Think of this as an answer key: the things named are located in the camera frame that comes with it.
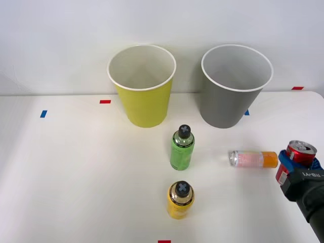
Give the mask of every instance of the robotic arm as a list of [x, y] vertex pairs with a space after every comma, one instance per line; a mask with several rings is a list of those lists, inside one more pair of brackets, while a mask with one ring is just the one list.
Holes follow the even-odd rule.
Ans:
[[318, 240], [324, 243], [324, 170], [316, 158], [311, 168], [303, 168], [289, 159], [285, 150], [280, 152], [279, 160], [289, 171], [282, 192], [297, 203]]

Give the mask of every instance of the blue gripper part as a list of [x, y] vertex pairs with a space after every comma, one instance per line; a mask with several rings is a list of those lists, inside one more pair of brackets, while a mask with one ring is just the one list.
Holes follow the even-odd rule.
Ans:
[[[282, 150], [279, 153], [279, 160], [280, 162], [287, 168], [288, 172], [291, 173], [294, 171], [294, 168], [301, 168], [301, 169], [306, 169], [307, 168], [301, 164], [298, 164], [291, 160], [287, 155], [286, 151]], [[320, 166], [319, 160], [314, 158], [313, 163], [311, 167], [309, 168], [310, 170], [323, 170], [323, 168]]]

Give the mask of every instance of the white cup rim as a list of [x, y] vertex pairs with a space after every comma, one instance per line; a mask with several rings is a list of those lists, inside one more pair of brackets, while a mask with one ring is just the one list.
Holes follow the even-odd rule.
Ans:
[[[126, 86], [123, 86], [123, 85], [117, 83], [117, 82], [116, 82], [116, 81], [111, 77], [111, 75], [110, 75], [110, 73], [109, 73], [109, 66], [110, 66], [111, 62], [113, 61], [113, 59], [114, 59], [114, 58], [115, 58], [119, 53], [121, 53], [121, 52], [123, 52], [123, 51], [125, 51], [125, 50], [127, 50], [127, 49], [130, 49], [130, 48], [133, 48], [133, 47], [140, 47], [140, 46], [142, 46], [142, 47], [154, 47], [154, 48], [161, 49], [161, 50], [165, 51], [166, 53], [168, 53], [168, 54], [170, 55], [170, 57], [172, 58], [172, 60], [173, 60], [173, 63], [174, 63], [174, 69], [173, 69], [173, 72], [172, 72], [172, 74], [170, 75], [170, 77], [169, 77], [166, 81], [164, 81], [163, 83], [161, 83], [161, 84], [159, 84], [159, 85], [157, 85], [157, 86], [153, 86], [153, 87], [145, 88], [145, 89], [133, 89], [133, 88], [128, 88], [128, 87], [126, 87]], [[112, 57], [112, 59], [108, 62], [108, 65], [107, 65], [107, 73], [108, 73], [108, 76], [109, 76], [110, 80], [111, 80], [115, 85], [121, 87], [122, 89], [125, 89], [125, 90], [131, 90], [131, 91], [149, 91], [149, 90], [155, 90], [155, 89], [157, 89], [157, 88], [159, 88], [159, 87], [161, 87], [161, 86], [167, 84], [167, 83], [168, 83], [168, 82], [173, 78], [173, 76], [174, 76], [174, 74], [175, 74], [175, 72], [176, 72], [176, 69], [177, 69], [177, 62], [176, 62], [176, 59], [174, 58], [174, 56], [171, 54], [171, 52], [169, 52], [168, 50], [166, 50], [166, 49], [164, 49], [164, 48], [162, 48], [162, 47], [159, 47], [159, 46], [156, 46], [156, 45], [148, 45], [148, 44], [138, 44], [138, 45], [133, 45], [133, 46], [130, 46], [130, 47], [127, 47], [127, 48], [122, 49], [121, 51], [117, 52], [117, 53]]]
[[[221, 48], [221, 47], [243, 47], [243, 48], [246, 48], [246, 49], [249, 49], [257, 54], [259, 54], [260, 56], [262, 56], [269, 64], [270, 66], [270, 69], [271, 69], [271, 76], [269, 78], [269, 80], [263, 84], [262, 86], [260, 87], [257, 87], [257, 88], [254, 88], [254, 89], [250, 89], [250, 90], [238, 90], [238, 89], [233, 89], [233, 88], [230, 88], [230, 87], [226, 87], [224, 85], [221, 85], [219, 83], [217, 83], [216, 81], [214, 81], [211, 77], [209, 77], [209, 75], [206, 73], [205, 71], [205, 68], [204, 68], [204, 60], [205, 60], [205, 57], [208, 55], [209, 52], [213, 51], [214, 49], [217, 49], [217, 48]], [[247, 46], [243, 46], [243, 45], [238, 45], [238, 44], [224, 44], [224, 45], [220, 45], [220, 46], [216, 46], [216, 47], [213, 47], [211, 48], [210, 50], [208, 50], [204, 56], [202, 57], [202, 60], [201, 60], [201, 68], [202, 68], [202, 71], [204, 72], [204, 75], [211, 81], [213, 82], [214, 84], [216, 84], [217, 86], [221, 87], [221, 88], [224, 88], [226, 90], [230, 90], [230, 91], [235, 91], [235, 92], [252, 92], [252, 91], [257, 91], [257, 90], [260, 90], [262, 88], [264, 88], [268, 83], [270, 83], [270, 81], [272, 80], [273, 78], [273, 66], [271, 64], [271, 62], [269, 61], [269, 59], [263, 55], [261, 52], [251, 48], [251, 47], [247, 47]]]

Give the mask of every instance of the yellow paper cup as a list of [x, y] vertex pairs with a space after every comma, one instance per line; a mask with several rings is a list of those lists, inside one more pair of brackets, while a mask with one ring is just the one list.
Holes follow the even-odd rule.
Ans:
[[110, 60], [108, 76], [133, 124], [151, 128], [164, 120], [176, 67], [174, 56], [154, 45], [124, 49]]

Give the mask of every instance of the paper cup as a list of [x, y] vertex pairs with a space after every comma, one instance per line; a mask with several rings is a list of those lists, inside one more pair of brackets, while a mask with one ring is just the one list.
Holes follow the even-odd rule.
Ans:
[[210, 49], [201, 60], [205, 74], [200, 113], [217, 128], [230, 128], [271, 81], [273, 67], [260, 52], [241, 45]]
[[164, 120], [176, 67], [173, 55], [154, 45], [133, 46], [111, 59], [108, 76], [133, 124], [151, 128]]

